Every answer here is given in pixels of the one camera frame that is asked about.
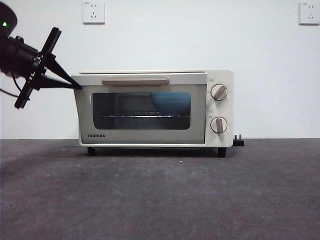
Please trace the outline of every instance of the control knob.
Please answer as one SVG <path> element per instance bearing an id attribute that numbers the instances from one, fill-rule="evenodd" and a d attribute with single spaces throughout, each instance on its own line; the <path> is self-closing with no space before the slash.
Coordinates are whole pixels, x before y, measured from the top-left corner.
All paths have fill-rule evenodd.
<path id="1" fill-rule="evenodd" d="M 223 117 L 216 117 L 211 121 L 211 129 L 216 134 L 221 134 L 227 130 L 227 121 Z"/>
<path id="2" fill-rule="evenodd" d="M 228 89 L 225 85 L 217 84 L 211 88 L 211 96 L 216 101 L 221 101 L 227 97 Z"/>

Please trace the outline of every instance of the wall outlet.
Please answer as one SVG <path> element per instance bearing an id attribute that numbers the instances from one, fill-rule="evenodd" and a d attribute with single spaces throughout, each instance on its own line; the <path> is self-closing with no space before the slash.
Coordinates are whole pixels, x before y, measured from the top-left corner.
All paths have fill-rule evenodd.
<path id="1" fill-rule="evenodd" d="M 300 24 L 320 24 L 320 1 L 302 1 L 299 6 Z"/>
<path id="2" fill-rule="evenodd" d="M 82 4 L 82 21 L 84 24 L 105 23 L 105 3 L 103 1 L 86 1 Z"/>

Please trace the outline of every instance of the power cord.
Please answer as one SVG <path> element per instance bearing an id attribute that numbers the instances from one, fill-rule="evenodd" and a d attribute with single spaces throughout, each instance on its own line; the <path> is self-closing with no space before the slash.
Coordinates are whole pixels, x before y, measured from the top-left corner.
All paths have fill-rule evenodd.
<path id="1" fill-rule="evenodd" d="M 16 80 L 16 78 L 15 78 L 15 76 L 12 74 L 12 78 L 13 78 L 13 81 L 14 81 L 14 84 L 16 85 L 16 87 L 19 89 L 19 91 L 21 92 L 21 88 L 19 87 L 19 85 L 18 85 L 18 83 L 17 83 L 17 80 Z M 4 89 L 2 89 L 2 88 L 0 88 L 0 92 L 3 92 L 3 93 L 5 93 L 5 94 L 8 94 L 8 95 L 10 95 L 10 96 L 12 96 L 12 97 L 15 97 L 15 98 L 17 98 L 17 97 L 19 97 L 18 95 L 15 95 L 15 94 L 13 94 L 13 93 L 11 93 L 11 92 L 8 92 L 8 91 L 6 91 L 6 90 L 4 90 Z"/>
<path id="2" fill-rule="evenodd" d="M 21 88 L 19 87 L 17 81 L 16 81 L 16 78 L 15 78 L 15 75 L 12 74 L 12 78 L 13 78 L 13 81 L 14 81 L 14 84 L 16 85 L 16 87 L 19 89 L 19 91 L 21 92 Z"/>

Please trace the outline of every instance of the cream oven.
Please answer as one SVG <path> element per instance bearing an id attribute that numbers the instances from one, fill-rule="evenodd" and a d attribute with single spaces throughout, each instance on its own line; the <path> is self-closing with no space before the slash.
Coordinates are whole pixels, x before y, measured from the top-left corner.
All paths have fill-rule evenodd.
<path id="1" fill-rule="evenodd" d="M 218 148 L 233 144 L 233 78 L 228 69 L 83 71 L 73 75 L 79 142 L 97 147 Z"/>

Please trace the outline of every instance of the white wall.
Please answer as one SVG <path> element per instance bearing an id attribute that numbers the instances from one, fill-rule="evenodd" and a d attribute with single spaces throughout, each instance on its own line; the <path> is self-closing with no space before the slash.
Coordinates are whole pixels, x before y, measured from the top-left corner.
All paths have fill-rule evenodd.
<path id="1" fill-rule="evenodd" d="M 320 26 L 298 24 L 297 0 L 106 0 L 106 24 L 82 24 L 82 0 L 5 0 L 12 35 L 81 70 L 233 69 L 234 132 L 246 138 L 320 137 Z M 17 92 L 1 76 L 1 87 Z M 23 110 L 1 95 L 3 139 L 73 139 L 73 91 L 34 90 Z"/>

